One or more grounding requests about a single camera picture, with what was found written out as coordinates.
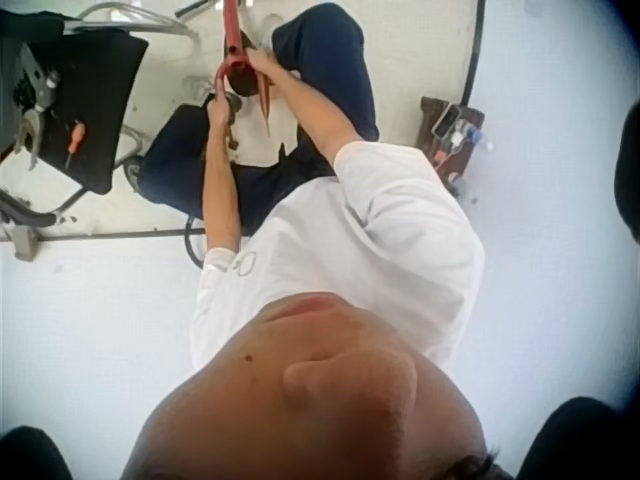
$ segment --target forearm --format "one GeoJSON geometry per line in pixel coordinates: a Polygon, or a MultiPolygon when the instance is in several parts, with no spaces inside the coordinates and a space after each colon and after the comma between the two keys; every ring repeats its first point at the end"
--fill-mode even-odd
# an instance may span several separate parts
{"type": "Polygon", "coordinates": [[[209,134],[206,152],[202,213],[207,246],[237,252],[240,247],[238,194],[225,138],[219,132],[209,134]]]}
{"type": "Polygon", "coordinates": [[[318,150],[333,165],[340,149],[362,140],[347,116],[322,93],[274,65],[268,73],[289,109],[318,150]]]}

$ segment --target white floor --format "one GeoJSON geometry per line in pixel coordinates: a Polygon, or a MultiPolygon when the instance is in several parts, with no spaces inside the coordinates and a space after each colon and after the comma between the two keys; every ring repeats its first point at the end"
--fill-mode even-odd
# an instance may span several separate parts
{"type": "MultiPolygon", "coordinates": [[[[96,0],[51,2],[0,0],[14,11],[55,10],[74,15],[96,0]]],[[[173,16],[189,0],[130,0],[157,13],[173,16]]],[[[317,0],[256,0],[243,12],[250,34],[269,13],[294,17],[317,0]]],[[[467,77],[476,18],[476,0],[337,0],[363,27],[366,59],[374,88],[382,140],[413,145],[419,128],[420,98],[424,95],[459,101],[467,77]]],[[[153,138],[181,103],[194,103],[183,81],[208,75],[222,58],[222,17],[213,8],[188,20],[201,38],[200,48],[186,37],[146,34],[150,42],[136,78],[125,123],[153,138]]],[[[271,138],[266,136],[256,101],[241,111],[235,135],[240,141],[238,162],[271,164],[281,142],[295,146],[295,121],[281,100],[272,109],[271,138]]],[[[126,140],[121,150],[128,148],[126,140]]],[[[8,158],[0,168],[0,186],[28,201],[32,208],[57,207],[77,184],[39,162],[31,172],[25,155],[8,158]]],[[[133,193],[122,171],[114,176],[106,196],[88,194],[72,207],[64,223],[41,231],[44,236],[144,232],[184,227],[185,216],[153,205],[133,193]]]]}

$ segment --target white shirt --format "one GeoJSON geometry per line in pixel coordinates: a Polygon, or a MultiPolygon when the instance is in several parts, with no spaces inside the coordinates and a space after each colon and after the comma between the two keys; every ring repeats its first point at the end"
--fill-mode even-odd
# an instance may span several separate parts
{"type": "Polygon", "coordinates": [[[209,251],[191,326],[196,368],[267,303],[304,292],[336,293],[436,364],[450,357],[484,264],[460,206],[414,148],[355,142],[334,168],[282,200],[237,255],[209,251]]]}

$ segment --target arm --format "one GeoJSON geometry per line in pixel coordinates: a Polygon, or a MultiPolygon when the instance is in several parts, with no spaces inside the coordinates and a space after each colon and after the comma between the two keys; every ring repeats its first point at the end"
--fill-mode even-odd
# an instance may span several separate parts
{"type": "Polygon", "coordinates": [[[345,145],[362,140],[351,121],[331,100],[298,80],[261,50],[248,49],[251,66],[271,79],[320,153],[333,165],[345,145]]]}
{"type": "Polygon", "coordinates": [[[227,158],[226,136],[229,104],[222,82],[216,84],[216,98],[207,105],[209,139],[207,141],[202,213],[207,234],[207,247],[238,252],[240,246],[240,215],[238,194],[227,158]]]}

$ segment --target hand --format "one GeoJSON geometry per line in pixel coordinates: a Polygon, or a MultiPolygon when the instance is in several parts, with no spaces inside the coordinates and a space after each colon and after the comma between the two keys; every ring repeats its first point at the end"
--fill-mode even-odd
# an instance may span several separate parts
{"type": "Polygon", "coordinates": [[[247,57],[249,64],[253,69],[267,77],[273,71],[274,67],[279,67],[278,61],[271,52],[267,50],[256,50],[255,48],[247,48],[247,57]]]}
{"type": "Polygon", "coordinates": [[[209,115],[209,130],[212,133],[226,136],[229,131],[231,108],[224,94],[224,83],[216,80],[216,97],[207,104],[209,115]]]}

